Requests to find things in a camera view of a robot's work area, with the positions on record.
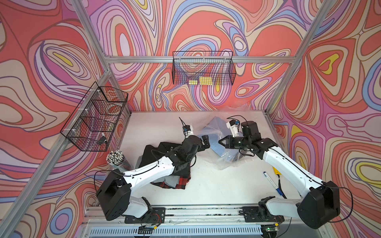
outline red plaid fabric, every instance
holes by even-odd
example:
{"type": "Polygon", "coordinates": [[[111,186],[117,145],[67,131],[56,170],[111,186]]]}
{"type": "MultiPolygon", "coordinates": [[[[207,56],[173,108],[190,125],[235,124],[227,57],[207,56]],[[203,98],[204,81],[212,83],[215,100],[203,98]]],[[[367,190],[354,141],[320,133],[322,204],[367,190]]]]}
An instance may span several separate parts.
{"type": "MultiPolygon", "coordinates": [[[[185,185],[187,185],[190,178],[191,178],[190,174],[188,177],[180,176],[179,183],[176,185],[175,189],[185,189],[185,185]]],[[[151,183],[151,184],[153,184],[155,186],[162,187],[162,188],[172,188],[172,187],[166,185],[165,182],[151,183]]]]}

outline white table surface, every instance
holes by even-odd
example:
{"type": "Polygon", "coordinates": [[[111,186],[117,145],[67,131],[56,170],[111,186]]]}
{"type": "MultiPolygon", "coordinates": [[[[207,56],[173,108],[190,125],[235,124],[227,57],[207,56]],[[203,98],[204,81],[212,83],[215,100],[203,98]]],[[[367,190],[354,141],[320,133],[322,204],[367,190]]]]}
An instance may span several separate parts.
{"type": "MultiPolygon", "coordinates": [[[[133,112],[120,149],[129,162],[135,165],[146,145],[157,147],[160,142],[180,144],[184,140],[179,117],[197,131],[206,126],[214,116],[226,118],[237,114],[249,121],[255,121],[262,138],[268,137],[274,140],[266,119],[260,111],[133,112]]],[[[244,160],[234,162],[234,166],[220,170],[216,165],[208,162],[218,157],[211,149],[198,152],[197,162],[191,168],[191,179],[185,190],[166,189],[148,184],[132,196],[144,196],[151,205],[255,204],[267,196],[281,198],[263,175],[266,171],[278,184],[278,177],[271,165],[257,156],[246,156],[244,160]]],[[[287,198],[300,198],[294,186],[283,176],[281,176],[281,184],[287,198]]]]}

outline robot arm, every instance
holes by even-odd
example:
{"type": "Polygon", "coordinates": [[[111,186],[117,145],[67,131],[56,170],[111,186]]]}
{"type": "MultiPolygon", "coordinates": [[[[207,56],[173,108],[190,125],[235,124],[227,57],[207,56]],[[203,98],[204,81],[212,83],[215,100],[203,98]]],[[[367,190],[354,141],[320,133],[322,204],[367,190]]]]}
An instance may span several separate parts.
{"type": "Polygon", "coordinates": [[[262,199],[259,212],[263,219],[274,215],[297,217],[317,229],[340,214],[336,184],[332,181],[326,183],[306,171],[271,139],[262,139],[255,122],[243,122],[241,126],[243,137],[226,136],[219,143],[227,149],[251,152],[271,164],[295,186],[301,196],[301,199],[279,199],[274,196],[262,199]]]}
{"type": "Polygon", "coordinates": [[[203,143],[197,136],[187,134],[180,146],[151,164],[123,174],[118,169],[112,171],[96,192],[106,220],[124,215],[139,218],[142,223],[148,221],[152,215],[149,202],[144,197],[131,195],[158,178],[185,169],[197,152],[210,147],[208,136],[202,136],[202,139],[203,143]]]}

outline gray fabric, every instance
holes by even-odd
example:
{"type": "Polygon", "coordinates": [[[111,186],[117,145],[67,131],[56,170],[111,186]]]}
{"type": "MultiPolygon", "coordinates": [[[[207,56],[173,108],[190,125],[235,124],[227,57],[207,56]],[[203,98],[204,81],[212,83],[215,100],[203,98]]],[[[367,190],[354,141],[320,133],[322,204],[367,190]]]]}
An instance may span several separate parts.
{"type": "Polygon", "coordinates": [[[176,176],[176,175],[168,175],[168,176],[164,176],[164,177],[161,177],[159,179],[156,179],[155,181],[153,181],[154,183],[161,183],[161,182],[165,182],[166,185],[172,187],[172,188],[175,188],[176,185],[179,184],[179,181],[180,181],[180,176],[176,176]]]}
{"type": "Polygon", "coordinates": [[[140,166],[140,163],[142,162],[142,158],[143,158],[143,156],[142,156],[142,155],[141,155],[141,156],[139,156],[138,160],[136,161],[135,169],[138,169],[138,168],[139,168],[139,166],[140,166]]]}

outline blue folded fabric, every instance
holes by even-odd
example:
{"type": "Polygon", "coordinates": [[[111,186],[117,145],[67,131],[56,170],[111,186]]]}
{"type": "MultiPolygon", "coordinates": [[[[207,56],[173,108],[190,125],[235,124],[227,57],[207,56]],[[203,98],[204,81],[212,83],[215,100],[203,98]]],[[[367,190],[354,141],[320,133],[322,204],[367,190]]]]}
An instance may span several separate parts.
{"type": "Polygon", "coordinates": [[[199,134],[199,137],[203,135],[209,136],[210,148],[216,152],[220,157],[226,156],[228,161],[233,161],[238,150],[225,149],[222,145],[218,144],[218,141],[227,135],[231,135],[231,131],[226,126],[226,121],[219,117],[214,117],[209,124],[207,124],[199,134]]]}

